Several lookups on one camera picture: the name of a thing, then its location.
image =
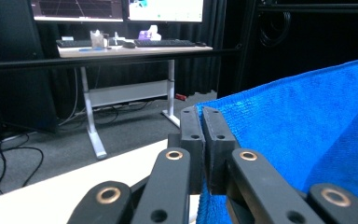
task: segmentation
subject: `table surface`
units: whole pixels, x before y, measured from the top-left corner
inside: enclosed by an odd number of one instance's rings
[[[94,56],[109,56],[109,55],[144,55],[144,54],[160,54],[172,52],[191,52],[200,50],[212,50],[211,47],[164,47],[164,48],[135,48],[126,49],[122,46],[111,46],[111,49],[98,49],[91,48],[58,48],[60,57],[62,58],[82,58]]]
[[[66,223],[95,185],[113,180],[128,186],[151,174],[167,140],[58,175],[0,196],[0,223]],[[199,196],[190,197],[190,219],[197,215]]]

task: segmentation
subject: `monitor screen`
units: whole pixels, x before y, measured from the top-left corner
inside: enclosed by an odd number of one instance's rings
[[[36,21],[123,21],[121,0],[31,0]]]
[[[203,0],[128,0],[129,21],[202,22]]]

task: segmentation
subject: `cup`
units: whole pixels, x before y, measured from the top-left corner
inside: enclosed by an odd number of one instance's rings
[[[109,34],[103,34],[103,47],[109,49]]]
[[[103,32],[102,31],[99,31],[99,30],[90,31],[89,36],[91,38],[91,46],[93,49],[104,48]]]

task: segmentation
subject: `blue towel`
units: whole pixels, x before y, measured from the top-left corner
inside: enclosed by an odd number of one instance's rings
[[[332,183],[358,197],[358,61],[196,104],[200,113],[204,105],[295,189]],[[225,201],[204,188],[197,223],[231,223]]]

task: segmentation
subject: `white table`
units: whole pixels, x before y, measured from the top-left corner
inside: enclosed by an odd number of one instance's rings
[[[108,180],[136,184],[151,174],[159,152],[165,148],[167,140],[1,195],[0,224],[67,223],[92,187]],[[198,202],[198,195],[190,195],[190,222],[197,216]]]
[[[175,53],[175,52],[192,52],[200,50],[212,50],[210,47],[178,47],[178,48],[135,48],[125,49],[121,46],[113,46],[111,49],[103,50],[86,50],[80,51],[84,48],[60,49],[59,53],[62,58],[83,58],[96,56],[110,56],[110,55],[153,55],[161,53]],[[168,60],[168,79],[155,82],[138,83],[132,85],[123,85],[117,87],[101,88],[90,90],[86,75],[86,68],[81,67],[81,76],[83,83],[84,99],[86,102],[87,118],[88,118],[88,133],[91,140],[92,147],[98,159],[106,158],[106,151],[100,136],[95,128],[92,108],[94,106],[112,105],[122,102],[136,101],[141,99],[153,98],[168,95],[167,110],[162,113],[177,127],[180,126],[179,119],[173,114],[173,99],[174,99],[174,60]]]

